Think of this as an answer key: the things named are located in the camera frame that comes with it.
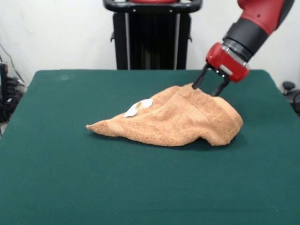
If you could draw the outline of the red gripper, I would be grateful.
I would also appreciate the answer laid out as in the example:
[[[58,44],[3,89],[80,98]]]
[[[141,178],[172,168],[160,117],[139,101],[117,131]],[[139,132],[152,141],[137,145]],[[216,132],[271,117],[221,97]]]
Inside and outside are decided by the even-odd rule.
[[[230,81],[238,83],[249,74],[248,63],[234,53],[229,47],[221,43],[215,43],[210,48],[206,55],[206,62],[207,63],[202,68],[200,75],[192,84],[194,90],[199,88],[210,67],[229,79],[224,79],[212,92],[211,96],[213,97],[219,96]]]

